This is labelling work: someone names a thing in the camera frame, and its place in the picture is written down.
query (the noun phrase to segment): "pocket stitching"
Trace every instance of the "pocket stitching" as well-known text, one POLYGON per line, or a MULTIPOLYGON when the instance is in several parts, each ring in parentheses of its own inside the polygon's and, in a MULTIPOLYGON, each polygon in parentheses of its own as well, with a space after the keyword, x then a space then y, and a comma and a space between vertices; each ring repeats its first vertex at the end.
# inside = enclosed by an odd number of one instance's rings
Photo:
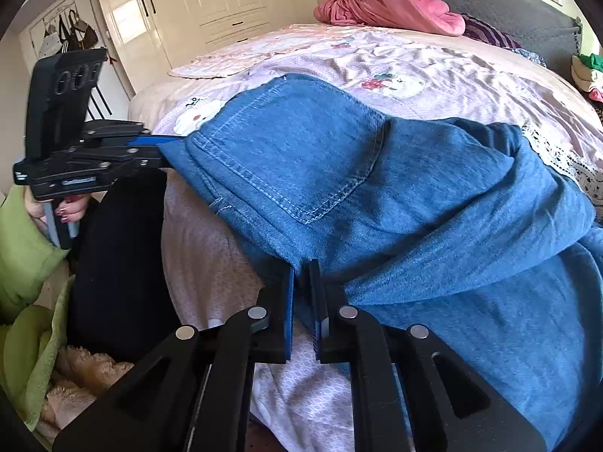
POLYGON ((225 120, 224 123, 221 126, 219 126, 218 129, 216 129, 215 131, 213 131, 213 134, 210 135, 209 138, 206 138, 205 136, 203 136, 203 134, 200 134, 203 138, 207 139, 206 142, 205 142, 205 144, 209 143, 209 141, 216 134, 218 134, 218 132, 220 132, 222 130, 222 128, 224 128, 224 126, 227 126, 228 124, 230 124, 231 121, 233 121, 234 119, 236 119, 240 114, 242 114, 244 111, 246 111, 249 107, 251 107, 252 105, 255 105, 257 102, 259 102, 262 99, 266 98, 267 95, 270 95, 270 94, 272 94, 274 92, 277 92, 282 86, 283 86, 283 82, 276 83, 275 86, 273 86, 269 90, 266 90, 266 92, 262 93, 260 96, 255 97, 247 105, 245 105, 244 107, 240 108, 240 110, 237 110, 236 113, 234 113, 231 117, 228 117, 228 120, 225 120))
MULTIPOLYGON (((374 157, 374 155, 375 155, 375 149, 376 149, 376 146, 377 146, 377 135, 378 135, 378 132, 379 132, 379 129, 375 128, 375 133, 373 135, 373 151, 372 151, 372 154, 371 154, 372 157, 374 157)), ((266 197, 268 197, 270 200, 272 200, 272 202, 274 202, 281 209, 283 209, 284 211, 286 211, 291 217, 293 217, 294 219, 296 219, 297 221, 299 221, 299 222, 301 222, 303 224, 310 224, 311 222, 313 222, 313 221, 315 221, 317 219, 320 219, 325 214, 327 214, 329 211, 331 211, 333 208, 335 208, 335 206, 337 204, 339 204, 342 200, 346 199, 346 197, 352 192, 352 190, 354 188, 356 188, 358 185, 360 185, 362 182, 364 182, 367 179, 367 177, 369 176, 369 174, 370 174, 370 172, 372 170, 372 165, 375 164, 375 161, 376 161, 376 158, 374 158, 373 161, 372 161, 371 167, 368 168, 368 171, 367 171, 367 173, 365 175, 363 175, 360 178, 357 177, 357 176, 354 176, 352 179, 348 180, 348 182, 346 182, 345 185, 343 185, 342 188, 340 188, 339 190, 337 190, 333 194, 329 195, 329 197, 324 202, 322 202, 316 209, 304 212, 300 208, 298 208, 295 204, 293 204, 289 199, 287 199, 285 196, 283 196, 283 194, 281 194, 280 192, 278 192, 274 187, 271 187, 264 180, 261 180, 260 178, 258 178, 257 176, 255 176, 252 172, 250 172, 242 164, 240 164, 238 161, 236 161, 234 158, 232 158, 230 155, 228 155, 224 150, 221 149, 221 147, 219 147, 216 143, 214 143, 211 140, 211 138, 207 138, 207 137, 205 137, 202 134, 199 134, 199 135, 200 135, 200 137, 202 137, 206 141, 205 141, 204 144, 201 144, 201 142, 198 141, 197 137, 192 137, 192 140, 197 144, 197 146, 201 147, 201 149, 203 149, 204 151, 206 151, 210 156, 212 156, 213 158, 215 158, 216 160, 218 160, 220 163, 222 163, 229 170, 231 170, 234 173, 236 173, 236 175, 240 176, 243 180, 245 180, 246 182, 249 182, 251 185, 253 185, 253 187, 257 188, 257 190, 259 190, 266 197), (231 164, 228 164, 226 161, 224 161, 218 155, 214 154, 214 152, 211 151, 210 149, 216 149, 222 156, 228 158, 228 160, 230 160, 230 162, 232 164, 236 164, 236 166, 239 167, 239 169, 241 169, 244 172, 246 172, 249 175, 249 178, 245 178, 237 170, 233 170, 231 164), (254 182, 253 180, 255 180, 256 182, 260 182, 261 184, 263 184, 265 186, 265 188, 269 188, 270 190, 272 190, 276 195, 278 195, 280 197, 280 199, 282 199, 285 202, 287 202, 291 206, 291 208, 285 207, 281 202, 279 202, 278 199, 275 199, 272 195, 270 195, 268 192, 266 192, 265 190, 263 190, 263 188, 261 188, 260 185, 257 185, 257 183, 254 182), (335 197, 338 197, 338 196, 339 196, 339 198, 334 201, 334 203, 333 203, 333 205, 331 207, 325 209, 324 212, 320 213, 319 215, 316 215, 313 218, 303 219, 303 218, 299 217, 298 215, 295 215, 293 212, 291 212, 291 209, 295 209, 295 211, 298 212, 298 214, 301 214, 301 215, 314 214, 314 212, 316 212, 317 210, 319 210, 323 205, 325 205, 325 203, 329 202, 330 200, 333 200, 335 197)))
MULTIPOLYGON (((346 183, 343 185, 342 188, 340 188, 336 192, 330 194, 319 206, 317 206, 315 209, 313 209, 311 211, 304 212, 300 208, 298 208, 293 202, 291 202, 289 199, 287 199, 285 196, 283 196, 283 194, 281 194, 279 191, 277 191, 274 187, 272 187, 271 185, 267 184, 264 180, 258 178, 256 175, 254 175, 252 172, 250 172, 247 168, 245 168, 242 164, 240 164, 238 161, 236 161, 233 157, 231 157, 230 155, 228 155, 227 152, 225 152, 223 149, 221 149, 221 147, 219 147, 216 143, 214 143, 212 141, 213 137, 215 137, 215 135, 218 134, 218 132, 221 131, 224 128, 224 126, 230 124, 232 120, 234 120, 241 113, 243 113, 243 111, 245 111, 246 109, 248 109, 252 105, 257 104, 258 101, 261 101, 262 99, 266 98, 266 96, 271 95, 272 93, 275 93, 278 90, 280 90, 280 88, 282 86, 284 86, 284 84, 285 84, 285 81, 283 80, 280 83, 278 83, 275 86, 273 86, 272 88, 270 88, 269 90, 266 90, 266 92, 262 93, 260 96, 256 97, 254 100, 252 100, 251 102, 249 102, 249 104, 246 104, 239 111, 237 111, 235 114, 233 114, 233 116, 231 116, 230 118, 228 118, 228 120, 226 120, 221 126, 219 126, 219 128, 216 129, 210 137, 206 137, 203 134, 201 134, 201 130, 197 131, 198 137, 203 138, 205 140, 205 142, 203 144, 201 144, 201 141, 199 141, 197 139, 197 135, 193 135, 191 138, 194 141, 194 143, 197 144, 197 146, 199 146, 201 149, 203 149, 204 151, 206 151, 210 156, 212 156, 213 158, 215 158, 215 160, 217 160, 220 163, 222 163, 229 170, 231 170, 234 173, 236 173, 236 175, 240 176, 243 180, 245 180, 246 182, 249 182, 253 187, 257 188, 257 190, 259 190, 266 197, 268 197, 270 200, 272 200, 274 203, 276 203, 276 205, 278 205, 281 209, 283 209, 284 211, 286 211, 295 220, 297 220, 297 221, 299 221, 299 222, 301 222, 303 224, 310 224, 311 222, 313 222, 313 221, 315 221, 317 219, 320 219, 325 214, 327 214, 328 212, 330 212, 331 210, 333 210, 342 200, 345 200, 346 197, 348 197, 349 194, 352 193, 352 191, 354 190, 354 188, 358 187, 358 185, 360 185, 362 182, 364 182, 368 178, 368 176, 370 175, 370 172, 373 169, 373 166, 375 165, 375 162, 377 161, 377 158, 375 157, 375 154, 376 154, 376 150, 378 149, 378 143, 379 143, 379 141, 378 141, 378 135, 379 135, 379 131, 382 130, 382 129, 380 129, 378 125, 373 125, 372 124, 372 126, 375 129, 374 130, 374 134, 373 134, 373 150, 371 151, 371 159, 370 159, 369 167, 367 168, 367 172, 363 176, 360 176, 360 177, 356 176, 356 175, 352 176, 351 179, 349 179, 348 181, 346 181, 346 183), (218 154, 215 154, 213 151, 211 151, 213 149, 217 150, 219 152, 219 155, 222 155, 223 157, 227 158, 228 161, 224 161, 222 158, 219 157, 218 154), (243 170, 249 176, 249 178, 246 178, 245 176, 243 176, 239 171, 237 171, 237 169, 233 169, 233 164, 236 165, 240 170, 243 170), (278 199, 275 199, 274 196, 270 195, 267 191, 263 190, 263 188, 261 188, 260 185, 257 185, 256 182, 259 182, 265 188, 269 188, 270 190, 272 190, 278 197, 280 197, 281 200, 279 201, 278 199), (288 203, 291 206, 291 208, 285 207, 282 204, 283 200, 286 203, 288 203), (321 212, 319 215, 316 215, 315 217, 310 218, 310 219, 304 219, 302 217, 299 217, 299 215, 307 216, 307 215, 310 215, 310 214, 314 214, 316 211, 318 211, 320 208, 322 208, 329 201, 333 201, 333 204, 330 207, 325 208, 324 212, 321 212), (296 212, 298 212, 299 215, 295 215, 291 211, 291 209, 294 209, 296 212)), ((324 89, 330 89, 331 88, 327 84, 320 83, 320 82, 318 83, 318 85, 319 85, 319 87, 324 88, 324 89)), ((345 93, 342 90, 337 90, 337 91, 340 92, 340 93, 342 93, 342 94, 345 93)), ((382 115, 378 111, 371 110, 370 107, 367 107, 364 104, 361 104, 361 105, 363 105, 364 108, 366 108, 367 110, 370 110, 373 114, 376 113, 377 115, 382 115)))

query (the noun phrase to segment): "black door handle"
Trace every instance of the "black door handle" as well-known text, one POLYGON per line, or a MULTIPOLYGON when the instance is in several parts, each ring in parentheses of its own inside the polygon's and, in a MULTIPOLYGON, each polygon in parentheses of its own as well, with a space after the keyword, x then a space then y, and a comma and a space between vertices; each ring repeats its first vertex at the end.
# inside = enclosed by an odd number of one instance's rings
POLYGON ((145 0, 141 0, 141 2, 142 2, 142 7, 145 9, 145 15, 148 17, 149 12, 147 12, 147 6, 145 5, 145 0))
POLYGON ((155 10, 155 4, 153 3, 153 0, 149 0, 151 2, 151 6, 153 7, 153 13, 156 14, 157 11, 155 10))

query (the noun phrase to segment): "jeans back pocket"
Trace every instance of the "jeans back pocket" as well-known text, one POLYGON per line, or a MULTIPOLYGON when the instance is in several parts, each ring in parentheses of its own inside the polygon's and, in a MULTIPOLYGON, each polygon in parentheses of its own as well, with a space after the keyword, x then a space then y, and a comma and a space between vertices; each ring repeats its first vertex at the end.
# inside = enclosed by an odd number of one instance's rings
POLYGON ((387 122, 324 81, 288 74, 231 99, 191 135, 189 152, 203 150, 309 224, 369 176, 387 122))

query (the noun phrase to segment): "pink bedsheet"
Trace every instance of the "pink bedsheet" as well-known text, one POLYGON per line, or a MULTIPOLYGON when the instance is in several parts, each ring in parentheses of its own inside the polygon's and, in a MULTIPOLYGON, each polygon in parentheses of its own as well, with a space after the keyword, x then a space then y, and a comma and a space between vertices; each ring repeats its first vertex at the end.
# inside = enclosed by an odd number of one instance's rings
POLYGON ((462 16, 442 0, 327 0, 314 17, 334 25, 367 24, 457 37, 465 32, 462 16))

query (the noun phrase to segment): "purple striped clothing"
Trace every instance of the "purple striped clothing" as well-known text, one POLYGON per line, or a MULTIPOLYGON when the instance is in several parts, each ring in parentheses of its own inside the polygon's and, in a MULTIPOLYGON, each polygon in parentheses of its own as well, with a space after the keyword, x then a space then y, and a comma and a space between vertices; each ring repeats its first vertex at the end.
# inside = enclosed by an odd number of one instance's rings
POLYGON ((465 19, 465 33, 463 34, 465 37, 496 47, 521 48, 522 45, 513 40, 510 35, 495 29, 492 25, 469 14, 462 14, 462 17, 465 19))

